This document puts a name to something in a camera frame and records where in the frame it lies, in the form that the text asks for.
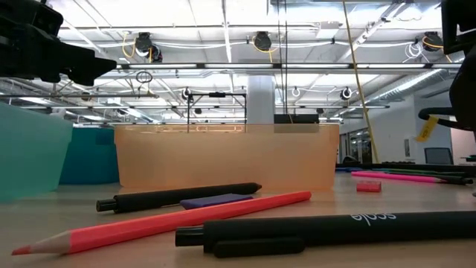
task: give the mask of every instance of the white pillar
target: white pillar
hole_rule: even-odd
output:
[[[274,79],[269,75],[248,78],[248,123],[274,123]]]

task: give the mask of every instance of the red eraser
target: red eraser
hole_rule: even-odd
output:
[[[360,181],[357,182],[357,191],[380,193],[382,191],[381,182]]]

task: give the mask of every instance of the wooden desk surface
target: wooden desk surface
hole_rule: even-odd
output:
[[[355,183],[349,175],[338,174],[333,192],[313,193],[310,202],[242,217],[476,210],[471,187],[385,180],[382,192],[371,194],[356,193]],[[54,193],[0,205],[0,267],[476,267],[476,240],[325,246],[307,248],[299,255],[216,259],[204,255],[199,246],[175,248],[174,232],[75,255],[10,256],[12,249],[66,229],[181,209],[98,214],[95,201],[111,198],[119,189],[119,185],[61,186]]]

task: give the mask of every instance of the pink marker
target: pink marker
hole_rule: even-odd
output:
[[[441,179],[427,176],[411,176],[411,175],[398,175],[398,174],[387,174],[381,172],[367,172],[367,171],[354,171],[351,173],[352,176],[361,176],[367,178],[377,178],[377,179],[397,179],[397,180],[406,180],[411,182],[430,182],[430,183],[439,183],[442,182]]]

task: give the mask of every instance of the black pen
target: black pen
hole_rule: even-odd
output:
[[[136,194],[119,194],[110,200],[98,200],[96,202],[96,210],[98,212],[113,210],[115,213],[141,211],[160,208],[164,205],[175,205],[179,204],[182,200],[195,198],[214,197],[222,194],[253,194],[260,189],[261,185],[249,182]]]
[[[207,221],[176,230],[176,246],[216,257],[302,252],[306,246],[476,238],[476,211]]]

